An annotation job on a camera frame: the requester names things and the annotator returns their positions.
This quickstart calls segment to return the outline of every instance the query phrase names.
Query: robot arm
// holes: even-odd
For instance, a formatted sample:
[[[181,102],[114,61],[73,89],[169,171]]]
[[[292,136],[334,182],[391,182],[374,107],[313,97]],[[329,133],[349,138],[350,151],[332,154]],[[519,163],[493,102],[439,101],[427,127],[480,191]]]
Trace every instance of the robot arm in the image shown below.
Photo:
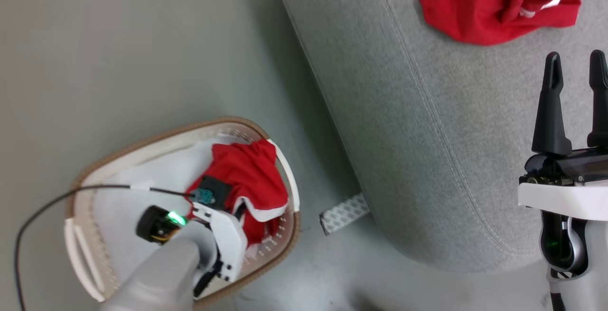
[[[201,258],[195,241],[172,239],[135,270],[101,311],[190,311],[194,273],[210,260]]]
[[[215,276],[235,281],[240,274],[247,239],[237,218],[194,203],[194,220],[174,222],[171,213],[150,207],[137,234],[162,246],[141,264],[101,311],[190,311],[194,297]],[[193,289],[196,270],[204,275]]]
[[[541,252],[556,311],[608,310],[608,69],[593,51],[593,131],[588,149],[565,137],[560,55],[545,65],[532,151],[519,179],[519,204],[541,210]]]

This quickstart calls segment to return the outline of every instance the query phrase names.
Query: sticker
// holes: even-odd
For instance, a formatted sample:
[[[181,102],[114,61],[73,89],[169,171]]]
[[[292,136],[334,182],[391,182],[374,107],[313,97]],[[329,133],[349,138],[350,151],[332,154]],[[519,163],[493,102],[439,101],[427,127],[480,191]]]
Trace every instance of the sticker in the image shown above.
[[[363,193],[352,196],[319,215],[325,235],[336,233],[343,227],[370,213]]]

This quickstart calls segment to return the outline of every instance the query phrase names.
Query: clothing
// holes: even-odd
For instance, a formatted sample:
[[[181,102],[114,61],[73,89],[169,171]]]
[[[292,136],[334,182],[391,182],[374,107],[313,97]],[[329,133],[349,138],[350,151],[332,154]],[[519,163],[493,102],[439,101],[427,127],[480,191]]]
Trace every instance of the clothing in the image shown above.
[[[576,23],[580,0],[419,0],[428,24],[455,40],[496,45]]]
[[[262,139],[248,145],[214,144],[212,151],[213,162],[187,192],[195,190],[203,176],[219,179],[232,186],[224,203],[228,212],[234,214],[246,205],[241,222],[248,243],[259,244],[275,235],[289,197],[275,166],[275,147]]]

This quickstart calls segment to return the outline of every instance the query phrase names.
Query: basket handle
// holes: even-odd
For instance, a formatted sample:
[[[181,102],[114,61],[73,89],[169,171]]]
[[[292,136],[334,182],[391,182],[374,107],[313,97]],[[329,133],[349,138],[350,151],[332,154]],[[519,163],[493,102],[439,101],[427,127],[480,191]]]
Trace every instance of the basket handle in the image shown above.
[[[294,212],[298,212],[300,211],[300,193],[298,192],[298,185],[295,183],[294,173],[291,171],[291,166],[289,166],[287,158],[285,158],[285,155],[283,155],[283,151],[278,148],[278,145],[270,139],[268,139],[268,142],[273,144],[274,148],[276,149],[276,157],[281,163],[281,166],[283,166],[283,170],[287,175],[287,181],[289,182],[289,188],[291,189],[291,198],[294,201]]]
[[[85,288],[85,290],[98,302],[103,302],[105,300],[104,296],[100,292],[100,290],[104,289],[104,283],[102,282],[99,270],[95,263],[93,263],[93,255],[91,255],[91,250],[87,245],[84,235],[82,234],[82,230],[80,227],[74,225],[74,219],[68,218],[63,227],[63,234],[66,240],[67,247],[67,255],[70,258],[72,263],[72,267],[74,268],[74,272],[76,273],[76,277]],[[85,269],[85,264],[83,263],[82,256],[80,255],[80,251],[85,255],[87,266],[89,267],[89,275],[87,270]],[[95,283],[91,281],[91,275],[95,279]]]

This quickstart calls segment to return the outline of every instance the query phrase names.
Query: led light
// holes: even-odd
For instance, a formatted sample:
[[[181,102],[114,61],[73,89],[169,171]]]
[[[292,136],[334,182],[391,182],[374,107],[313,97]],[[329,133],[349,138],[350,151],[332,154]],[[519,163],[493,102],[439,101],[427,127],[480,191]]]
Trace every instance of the led light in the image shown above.
[[[169,212],[167,214],[167,217],[169,218],[169,220],[171,220],[174,224],[178,224],[178,225],[186,225],[186,220],[185,218],[181,217],[177,212]]]

